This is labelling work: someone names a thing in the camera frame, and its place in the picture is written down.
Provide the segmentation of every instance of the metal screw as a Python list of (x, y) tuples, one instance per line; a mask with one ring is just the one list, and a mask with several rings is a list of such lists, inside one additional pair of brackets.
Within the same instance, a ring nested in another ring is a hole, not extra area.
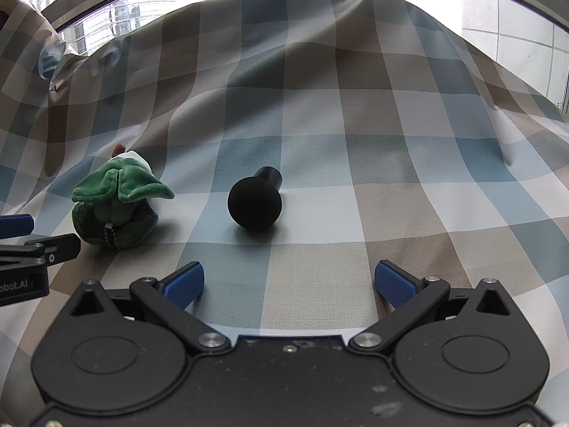
[(219, 332), (206, 332), (201, 334), (197, 341), (202, 347), (217, 348), (227, 341), (227, 337)]
[(354, 343), (358, 347), (372, 348), (381, 343), (381, 337), (373, 332), (362, 332), (354, 337)]

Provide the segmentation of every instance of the plush ear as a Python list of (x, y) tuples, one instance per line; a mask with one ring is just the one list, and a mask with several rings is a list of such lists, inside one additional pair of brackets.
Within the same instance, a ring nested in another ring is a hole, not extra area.
[(99, 168), (79, 181), (71, 194), (73, 202), (100, 202), (109, 199), (117, 190), (118, 169)]
[(118, 199), (121, 202), (136, 202), (153, 197), (173, 199), (174, 193), (142, 167), (126, 165), (121, 168), (118, 175)]

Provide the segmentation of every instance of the green plush toy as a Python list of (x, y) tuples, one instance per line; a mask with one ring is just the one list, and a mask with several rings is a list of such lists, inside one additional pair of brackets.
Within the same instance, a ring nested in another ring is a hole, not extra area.
[(140, 244), (156, 227), (158, 215), (149, 199), (173, 199), (174, 193), (136, 152), (115, 154), (75, 186), (71, 215), (85, 242), (119, 250)]

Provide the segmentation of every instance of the black ball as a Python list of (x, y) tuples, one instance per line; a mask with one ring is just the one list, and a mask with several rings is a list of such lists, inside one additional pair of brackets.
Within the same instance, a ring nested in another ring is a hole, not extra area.
[(271, 226), (282, 210), (281, 195), (266, 180), (256, 176), (235, 183), (227, 198), (229, 214), (239, 225), (251, 231)]

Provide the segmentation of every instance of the glass window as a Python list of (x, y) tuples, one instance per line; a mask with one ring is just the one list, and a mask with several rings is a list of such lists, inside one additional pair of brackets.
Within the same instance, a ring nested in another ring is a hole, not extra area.
[(511, 0), (407, 0), (462, 36), (558, 107), (569, 72), (569, 35)]
[(197, 1), (203, 0), (118, 0), (65, 29), (62, 36), (78, 53), (90, 54), (113, 37)]

